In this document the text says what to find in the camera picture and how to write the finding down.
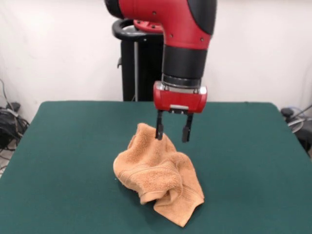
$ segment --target towel fold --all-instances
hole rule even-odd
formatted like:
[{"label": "towel fold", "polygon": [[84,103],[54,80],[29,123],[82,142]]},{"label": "towel fold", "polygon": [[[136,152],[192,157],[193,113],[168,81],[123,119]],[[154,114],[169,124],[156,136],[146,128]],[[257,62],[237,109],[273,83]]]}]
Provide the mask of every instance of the towel fold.
[{"label": "towel fold", "polygon": [[161,141],[155,139],[155,128],[147,124],[138,125],[113,168],[125,187],[138,192],[141,204],[156,200],[154,210],[181,227],[204,202],[191,160],[165,134]]}]

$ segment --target green felt surface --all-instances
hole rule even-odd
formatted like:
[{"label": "green felt surface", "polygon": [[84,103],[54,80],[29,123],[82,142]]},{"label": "green felt surface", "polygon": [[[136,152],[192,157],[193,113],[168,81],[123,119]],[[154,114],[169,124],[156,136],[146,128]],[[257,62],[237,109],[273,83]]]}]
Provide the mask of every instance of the green felt surface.
[{"label": "green felt surface", "polygon": [[155,125],[152,103],[48,102],[0,179],[0,233],[312,233],[312,164],[273,105],[207,103],[187,144],[186,117],[169,115],[206,197],[184,229],[113,173],[137,124]]}]

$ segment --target black stand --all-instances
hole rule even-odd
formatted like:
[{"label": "black stand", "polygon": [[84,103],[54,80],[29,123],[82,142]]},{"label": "black stand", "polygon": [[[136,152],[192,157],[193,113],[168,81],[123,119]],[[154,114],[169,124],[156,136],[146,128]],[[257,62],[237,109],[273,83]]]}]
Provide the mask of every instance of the black stand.
[{"label": "black stand", "polygon": [[133,21],[117,20],[113,34],[121,40],[124,101],[153,101],[153,85],[161,80],[163,35],[129,27]]}]

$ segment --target red robot arm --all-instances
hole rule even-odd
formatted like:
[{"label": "red robot arm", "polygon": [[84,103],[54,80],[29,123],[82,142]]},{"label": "red robot arm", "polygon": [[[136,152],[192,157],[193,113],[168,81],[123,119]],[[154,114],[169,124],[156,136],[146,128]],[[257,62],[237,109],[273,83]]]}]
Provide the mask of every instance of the red robot arm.
[{"label": "red robot arm", "polygon": [[182,137],[188,141],[193,113],[201,113],[207,101],[207,89],[201,87],[201,78],[214,32],[216,0],[105,0],[105,3],[118,18],[162,25],[163,75],[161,82],[154,85],[158,109],[156,138],[162,138],[161,113],[170,111],[188,115]]}]

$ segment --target white wall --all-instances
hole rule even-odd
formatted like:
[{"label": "white wall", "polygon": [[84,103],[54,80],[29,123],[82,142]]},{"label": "white wall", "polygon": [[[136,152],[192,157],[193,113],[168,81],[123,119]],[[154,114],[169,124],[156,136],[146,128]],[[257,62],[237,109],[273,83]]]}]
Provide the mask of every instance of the white wall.
[{"label": "white wall", "polygon": [[[103,0],[1,0],[0,77],[31,120],[45,100],[122,100]],[[219,0],[210,101],[312,102],[312,1]]]}]

